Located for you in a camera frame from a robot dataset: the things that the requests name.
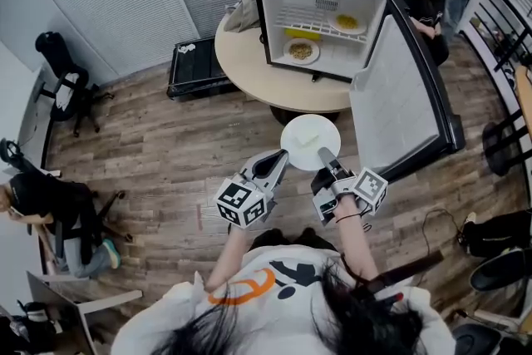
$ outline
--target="long black hair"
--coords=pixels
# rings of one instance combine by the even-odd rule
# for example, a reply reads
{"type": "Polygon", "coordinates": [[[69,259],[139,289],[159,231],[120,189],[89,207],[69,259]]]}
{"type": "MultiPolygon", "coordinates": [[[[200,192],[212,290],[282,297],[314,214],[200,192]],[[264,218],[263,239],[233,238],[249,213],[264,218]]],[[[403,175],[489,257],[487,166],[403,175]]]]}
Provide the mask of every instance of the long black hair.
{"type": "MultiPolygon", "coordinates": [[[[373,300],[359,300],[338,276],[333,265],[323,269],[323,296],[332,318],[325,327],[314,328],[323,344],[338,355],[414,355],[422,323],[419,314],[408,309],[391,312],[373,300]]],[[[237,311],[225,303],[209,309],[170,336],[151,355],[225,355],[243,342],[238,333],[237,311]]]]}

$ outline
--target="fridge shelf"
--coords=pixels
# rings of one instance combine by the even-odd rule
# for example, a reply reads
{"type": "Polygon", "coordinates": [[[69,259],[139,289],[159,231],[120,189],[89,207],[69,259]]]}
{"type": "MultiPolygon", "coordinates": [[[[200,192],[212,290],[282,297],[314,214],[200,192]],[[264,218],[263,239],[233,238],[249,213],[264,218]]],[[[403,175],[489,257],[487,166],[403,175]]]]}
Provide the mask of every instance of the fridge shelf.
{"type": "Polygon", "coordinates": [[[275,26],[297,28],[305,32],[315,32],[327,36],[338,37],[354,42],[366,43],[365,34],[346,34],[332,28],[327,20],[327,11],[315,7],[284,5],[275,20],[275,26]]]}

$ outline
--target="shelf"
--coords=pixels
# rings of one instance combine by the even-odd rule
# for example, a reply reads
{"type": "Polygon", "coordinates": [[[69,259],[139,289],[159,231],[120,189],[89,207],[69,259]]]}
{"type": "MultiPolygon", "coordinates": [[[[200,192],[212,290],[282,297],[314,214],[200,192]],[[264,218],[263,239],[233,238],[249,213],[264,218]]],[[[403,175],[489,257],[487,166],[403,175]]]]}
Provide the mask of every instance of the shelf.
{"type": "Polygon", "coordinates": [[[275,25],[277,27],[297,28],[305,32],[325,34],[354,42],[367,42],[366,34],[346,34],[332,28],[327,21],[327,14],[328,11],[323,11],[315,7],[285,5],[278,14],[275,25]]]}
{"type": "MultiPolygon", "coordinates": [[[[317,42],[317,44],[320,47],[319,58],[311,64],[300,66],[301,68],[338,74],[347,78],[352,78],[355,72],[364,68],[363,57],[360,52],[353,49],[352,44],[351,48],[347,42],[340,44],[317,42]]],[[[272,62],[294,65],[292,59],[286,56],[273,57],[272,62]]]]}

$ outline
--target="orange logo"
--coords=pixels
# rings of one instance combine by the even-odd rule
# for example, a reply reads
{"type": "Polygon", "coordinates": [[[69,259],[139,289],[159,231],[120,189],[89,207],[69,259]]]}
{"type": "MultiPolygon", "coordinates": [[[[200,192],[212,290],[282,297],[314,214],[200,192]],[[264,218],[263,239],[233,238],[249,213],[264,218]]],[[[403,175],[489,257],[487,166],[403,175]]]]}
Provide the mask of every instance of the orange logo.
{"type": "Polygon", "coordinates": [[[251,291],[249,293],[243,294],[242,296],[238,296],[237,298],[216,298],[213,294],[210,294],[209,302],[211,302],[213,305],[237,306],[247,303],[250,300],[253,300],[254,298],[262,296],[275,285],[275,274],[271,269],[268,268],[260,269],[259,271],[255,272],[258,273],[261,271],[264,271],[266,273],[266,280],[263,284],[259,284],[253,279],[243,279],[242,281],[236,281],[234,283],[228,284],[246,284],[251,288],[251,291]]]}

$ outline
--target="white shirt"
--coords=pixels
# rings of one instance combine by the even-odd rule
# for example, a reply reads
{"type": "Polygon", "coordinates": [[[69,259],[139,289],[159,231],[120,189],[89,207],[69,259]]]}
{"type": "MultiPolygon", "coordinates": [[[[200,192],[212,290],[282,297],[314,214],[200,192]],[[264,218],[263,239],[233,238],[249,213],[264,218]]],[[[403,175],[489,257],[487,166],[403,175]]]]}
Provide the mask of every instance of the white shirt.
{"type": "MultiPolygon", "coordinates": [[[[314,317],[317,324],[328,329],[330,311],[319,280],[327,262],[335,263],[338,277],[354,286],[341,265],[340,255],[331,250],[290,245],[261,247],[247,253],[242,269],[228,284],[231,303],[238,309],[236,329],[240,336],[246,336],[233,353],[329,355],[313,321],[314,317]]],[[[118,332],[111,355],[150,355],[172,330],[215,306],[226,290],[224,285],[207,294],[196,272],[194,284],[176,284],[161,300],[133,317],[118,332]]],[[[425,348],[428,355],[454,353],[455,340],[440,315],[431,308],[426,290],[399,283],[385,288],[376,298],[399,291],[405,298],[394,309],[408,306],[423,321],[420,350],[425,348]]]]}

